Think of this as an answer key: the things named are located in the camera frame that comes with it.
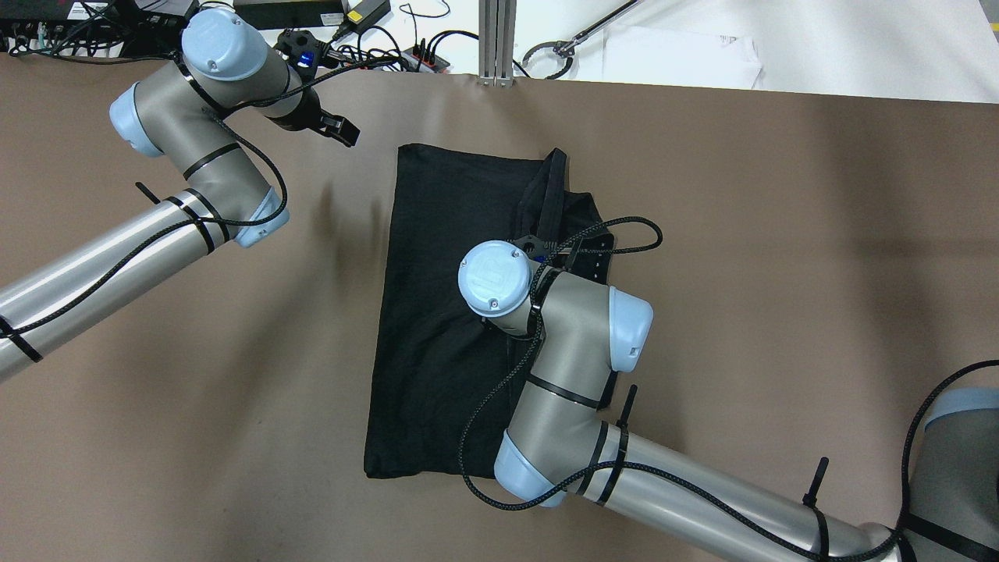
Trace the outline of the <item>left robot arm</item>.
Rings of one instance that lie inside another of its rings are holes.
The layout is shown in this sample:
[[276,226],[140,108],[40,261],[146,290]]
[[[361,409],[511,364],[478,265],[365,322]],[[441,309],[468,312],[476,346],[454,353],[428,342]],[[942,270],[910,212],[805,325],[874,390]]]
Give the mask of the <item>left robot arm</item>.
[[261,33],[228,9],[197,12],[174,60],[111,105],[118,135],[165,156],[186,181],[149,210],[2,291],[2,379],[43,360],[165,279],[229,241],[250,247],[288,222],[288,189],[267,181],[256,149],[226,124],[257,109],[283,130],[347,147],[360,131],[320,97]]

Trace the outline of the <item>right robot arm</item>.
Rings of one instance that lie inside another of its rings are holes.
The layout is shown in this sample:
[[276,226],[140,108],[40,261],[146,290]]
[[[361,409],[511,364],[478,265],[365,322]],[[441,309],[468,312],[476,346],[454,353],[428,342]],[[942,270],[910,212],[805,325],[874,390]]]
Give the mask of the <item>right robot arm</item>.
[[894,526],[854,526],[818,507],[827,460],[793,501],[631,433],[635,389],[617,422],[599,419],[611,375],[634,370],[645,347],[646,301],[503,240],[470,249],[457,284],[472,311],[531,339],[532,366],[495,462],[517,502],[496,508],[556,507],[577,494],[729,561],[997,559],[997,389],[956,386],[995,360],[950,375],[917,410]]

